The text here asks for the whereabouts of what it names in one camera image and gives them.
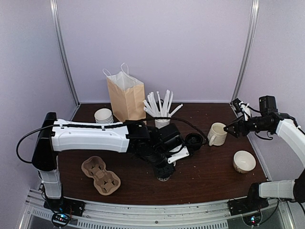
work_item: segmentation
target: dark brown tabletop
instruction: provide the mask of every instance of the dark brown tabletop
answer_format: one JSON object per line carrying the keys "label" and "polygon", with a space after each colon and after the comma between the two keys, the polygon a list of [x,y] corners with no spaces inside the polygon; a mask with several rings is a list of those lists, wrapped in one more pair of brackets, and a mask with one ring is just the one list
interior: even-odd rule
{"label": "dark brown tabletop", "polygon": [[[94,113],[109,104],[82,104],[74,117],[76,122],[95,122]],[[235,119],[229,104],[183,104],[175,117],[190,121],[208,133],[215,122],[231,123]],[[177,124],[185,137],[195,132],[188,125]],[[233,156],[246,150],[256,158],[256,168],[247,174],[237,173],[232,165]],[[95,189],[93,179],[81,170],[83,161],[100,156],[107,170],[121,179],[121,186],[109,196]],[[153,175],[152,167],[131,155],[110,151],[71,150],[59,154],[59,170],[66,197],[114,204],[167,205],[202,203],[246,196],[253,182],[266,181],[265,175],[247,137],[227,136],[222,146],[203,146],[193,157],[177,161],[176,171],[166,182]]]}

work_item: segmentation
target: wall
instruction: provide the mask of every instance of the wall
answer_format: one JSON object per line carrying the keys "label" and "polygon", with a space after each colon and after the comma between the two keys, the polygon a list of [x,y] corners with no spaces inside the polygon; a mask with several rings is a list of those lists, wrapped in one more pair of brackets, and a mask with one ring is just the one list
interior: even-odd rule
{"label": "wall", "polygon": [[[64,76],[50,2],[3,0],[0,3],[0,228],[15,228],[37,171],[18,160],[15,147],[39,128],[47,112],[70,119],[75,109]],[[20,147],[31,160],[35,138]]]}
{"label": "wall", "polygon": [[103,68],[128,63],[146,93],[175,101],[229,102],[248,32],[251,0],[65,0],[58,2],[81,102],[109,101]]}
{"label": "wall", "polygon": [[[305,127],[305,2],[260,1],[254,44],[238,97],[258,109],[258,98],[274,95],[280,112],[294,116]],[[251,135],[256,151],[273,181],[294,179],[303,166],[290,147],[278,137],[263,141]],[[293,207],[299,228],[303,212]]]}

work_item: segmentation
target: beige mug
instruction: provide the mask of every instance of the beige mug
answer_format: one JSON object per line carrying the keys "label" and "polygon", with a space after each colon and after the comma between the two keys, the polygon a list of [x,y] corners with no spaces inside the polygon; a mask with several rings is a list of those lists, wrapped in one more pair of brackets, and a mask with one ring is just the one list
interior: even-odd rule
{"label": "beige mug", "polygon": [[211,129],[208,134],[209,146],[221,146],[225,142],[227,137],[227,132],[224,131],[225,124],[223,123],[214,123],[211,126]]}

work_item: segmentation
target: cup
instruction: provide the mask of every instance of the cup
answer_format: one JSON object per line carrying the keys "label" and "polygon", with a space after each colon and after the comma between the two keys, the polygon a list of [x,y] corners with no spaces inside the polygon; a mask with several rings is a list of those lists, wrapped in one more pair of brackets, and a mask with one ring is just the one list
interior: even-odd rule
{"label": "cup", "polygon": [[211,126],[211,129],[208,134],[209,146],[221,146],[225,142],[227,137],[227,132],[224,131],[225,124],[223,123],[214,123]]}
{"label": "cup", "polygon": [[154,124],[158,129],[160,129],[160,128],[168,125],[170,123],[170,121],[171,121],[170,119],[156,119],[154,121]]}
{"label": "cup", "polygon": [[240,150],[234,154],[233,167],[238,173],[248,173],[256,166],[256,160],[252,154]]}
{"label": "cup", "polygon": [[102,108],[94,113],[96,123],[113,123],[112,111]]}

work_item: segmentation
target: brown paper bag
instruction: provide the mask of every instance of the brown paper bag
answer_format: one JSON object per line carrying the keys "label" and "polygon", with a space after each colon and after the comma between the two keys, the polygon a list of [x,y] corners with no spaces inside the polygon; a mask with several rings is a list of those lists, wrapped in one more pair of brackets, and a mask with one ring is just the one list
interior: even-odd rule
{"label": "brown paper bag", "polygon": [[146,117],[143,103],[145,99],[144,83],[131,77],[128,68],[126,73],[122,68],[124,64],[121,65],[121,71],[116,75],[111,75],[109,71],[103,69],[103,73],[107,76],[112,113],[120,122]]}

